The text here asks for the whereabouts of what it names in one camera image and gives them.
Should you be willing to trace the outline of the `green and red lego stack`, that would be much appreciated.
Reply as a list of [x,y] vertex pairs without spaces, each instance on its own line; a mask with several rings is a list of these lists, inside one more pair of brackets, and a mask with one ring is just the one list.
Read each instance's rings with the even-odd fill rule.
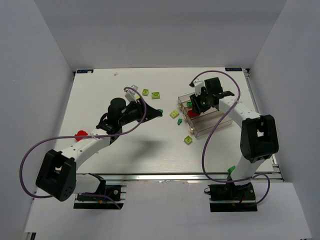
[[195,117],[198,117],[198,116],[199,116],[199,114],[194,113],[192,110],[189,110],[189,111],[187,112],[187,115],[188,115],[190,118],[195,118]]

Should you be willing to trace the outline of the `small dark green lego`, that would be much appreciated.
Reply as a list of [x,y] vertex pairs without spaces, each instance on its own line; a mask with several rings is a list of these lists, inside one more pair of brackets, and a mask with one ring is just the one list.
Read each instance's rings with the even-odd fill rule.
[[179,118],[178,120],[177,120],[177,125],[179,126],[181,123],[182,123],[182,119],[181,118]]

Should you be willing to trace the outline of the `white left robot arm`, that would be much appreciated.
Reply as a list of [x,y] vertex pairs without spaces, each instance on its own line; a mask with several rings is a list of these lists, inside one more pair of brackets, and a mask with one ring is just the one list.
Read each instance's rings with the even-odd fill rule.
[[78,168],[115,142],[123,134],[123,126],[134,121],[144,123],[162,115],[159,109],[140,99],[130,103],[120,97],[112,99],[91,134],[63,150],[51,149],[45,154],[36,186],[61,202],[72,194],[102,198],[106,193],[106,180],[92,173],[77,174]]

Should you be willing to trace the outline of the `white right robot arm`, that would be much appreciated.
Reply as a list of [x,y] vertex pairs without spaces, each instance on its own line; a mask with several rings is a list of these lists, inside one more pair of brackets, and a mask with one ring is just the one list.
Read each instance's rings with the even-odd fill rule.
[[216,108],[223,113],[222,119],[229,117],[241,128],[241,157],[226,182],[236,186],[248,184],[260,165],[279,151],[274,117],[249,109],[239,96],[224,91],[217,77],[195,79],[190,85],[194,88],[190,96],[193,113],[199,115]]

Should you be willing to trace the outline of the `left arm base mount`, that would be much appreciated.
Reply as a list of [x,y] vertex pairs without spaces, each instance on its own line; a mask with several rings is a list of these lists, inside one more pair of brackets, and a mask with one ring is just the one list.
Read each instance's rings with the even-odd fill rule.
[[127,186],[120,181],[108,181],[96,174],[78,174],[73,192],[73,208],[78,210],[121,210]]

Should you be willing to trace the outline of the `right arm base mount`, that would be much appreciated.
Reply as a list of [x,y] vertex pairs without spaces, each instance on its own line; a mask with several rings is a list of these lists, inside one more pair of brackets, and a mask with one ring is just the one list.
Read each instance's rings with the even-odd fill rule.
[[204,189],[209,196],[212,213],[257,212],[256,195],[252,183],[211,184]]

